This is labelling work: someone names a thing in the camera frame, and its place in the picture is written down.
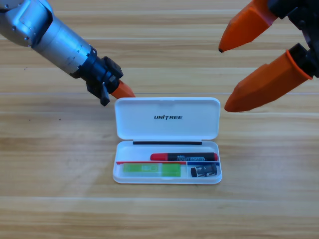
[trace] pencil case lid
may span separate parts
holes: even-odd
[[[220,102],[211,97],[120,98],[115,102],[119,138],[200,141],[218,136]]]

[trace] green eraser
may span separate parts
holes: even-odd
[[[125,163],[123,172],[125,173],[157,173],[159,164]]]
[[[180,164],[164,163],[161,168],[162,177],[180,177]]]

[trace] black marker cap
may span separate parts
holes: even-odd
[[[193,178],[197,178],[196,168],[191,168],[190,173],[191,173],[191,176],[192,176]]]

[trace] compartment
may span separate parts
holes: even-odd
[[[214,152],[218,155],[217,162],[194,162],[194,161],[151,161],[153,153],[193,153],[193,152]],[[137,165],[137,172],[127,172],[125,165]],[[214,163],[217,167],[216,175],[209,177],[192,177],[191,169],[202,164]],[[148,165],[157,165],[157,169],[151,172]],[[163,176],[163,165],[180,164],[180,176]],[[145,166],[145,171],[141,172],[141,165]],[[222,178],[220,155],[218,146],[212,141],[204,141],[202,145],[139,145],[132,141],[119,143],[113,170],[113,178],[119,183],[145,183],[145,184],[215,184]]]

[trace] wooden table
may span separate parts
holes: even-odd
[[[223,109],[241,79],[305,45],[285,19],[219,53],[228,21],[248,2],[51,1],[123,67],[138,97],[221,101],[223,180],[215,186],[115,183],[114,99],[102,107],[83,80],[0,38],[0,238],[319,238],[317,79],[248,113]]]

